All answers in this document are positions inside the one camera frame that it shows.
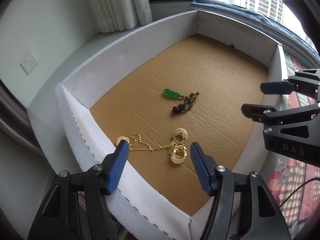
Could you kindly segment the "patchwork plaid quilt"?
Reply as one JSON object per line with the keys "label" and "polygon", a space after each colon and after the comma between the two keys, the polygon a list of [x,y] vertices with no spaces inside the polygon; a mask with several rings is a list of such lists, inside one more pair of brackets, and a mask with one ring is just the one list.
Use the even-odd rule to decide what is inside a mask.
{"label": "patchwork plaid quilt", "polygon": [[295,237],[319,204],[319,168],[279,155],[268,187]]}

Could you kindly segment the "white cardboard box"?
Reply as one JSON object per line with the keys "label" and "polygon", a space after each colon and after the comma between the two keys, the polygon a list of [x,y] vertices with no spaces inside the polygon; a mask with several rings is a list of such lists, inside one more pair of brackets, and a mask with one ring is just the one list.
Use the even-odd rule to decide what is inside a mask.
{"label": "white cardboard box", "polygon": [[[244,103],[280,107],[261,83],[287,74],[280,43],[239,21],[189,11],[114,41],[55,88],[57,107],[83,171],[134,133],[153,146],[183,128],[190,146],[236,173],[260,171],[267,158],[263,125],[244,117]],[[167,150],[131,151],[118,187],[106,198],[112,214],[138,239],[199,239],[212,200],[191,158]]]}

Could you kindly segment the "white left curtain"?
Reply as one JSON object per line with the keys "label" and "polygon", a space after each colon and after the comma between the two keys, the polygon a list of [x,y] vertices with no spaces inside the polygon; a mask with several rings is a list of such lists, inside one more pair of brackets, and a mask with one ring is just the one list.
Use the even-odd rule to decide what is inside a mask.
{"label": "white left curtain", "polygon": [[153,22],[149,0],[88,0],[102,33],[130,30]]}

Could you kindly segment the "white wall socket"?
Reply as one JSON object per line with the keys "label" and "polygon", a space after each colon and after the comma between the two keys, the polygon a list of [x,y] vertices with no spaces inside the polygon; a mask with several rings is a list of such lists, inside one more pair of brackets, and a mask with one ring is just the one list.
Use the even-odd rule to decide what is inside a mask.
{"label": "white wall socket", "polygon": [[33,54],[27,55],[20,62],[20,66],[23,68],[25,73],[29,75],[31,71],[37,66],[38,61]]}

